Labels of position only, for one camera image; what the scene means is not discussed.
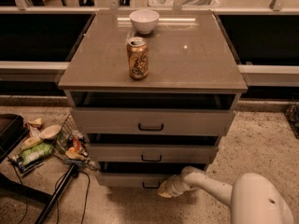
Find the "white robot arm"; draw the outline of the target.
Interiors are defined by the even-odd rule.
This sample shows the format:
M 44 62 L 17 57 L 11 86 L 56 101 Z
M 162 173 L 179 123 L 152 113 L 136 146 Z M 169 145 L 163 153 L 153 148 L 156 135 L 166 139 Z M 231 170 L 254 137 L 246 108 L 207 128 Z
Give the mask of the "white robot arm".
M 276 187 L 262 175 L 242 174 L 231 186 L 187 166 L 158 188 L 165 198 L 202 189 L 230 209 L 231 224 L 294 224 L 291 208 Z

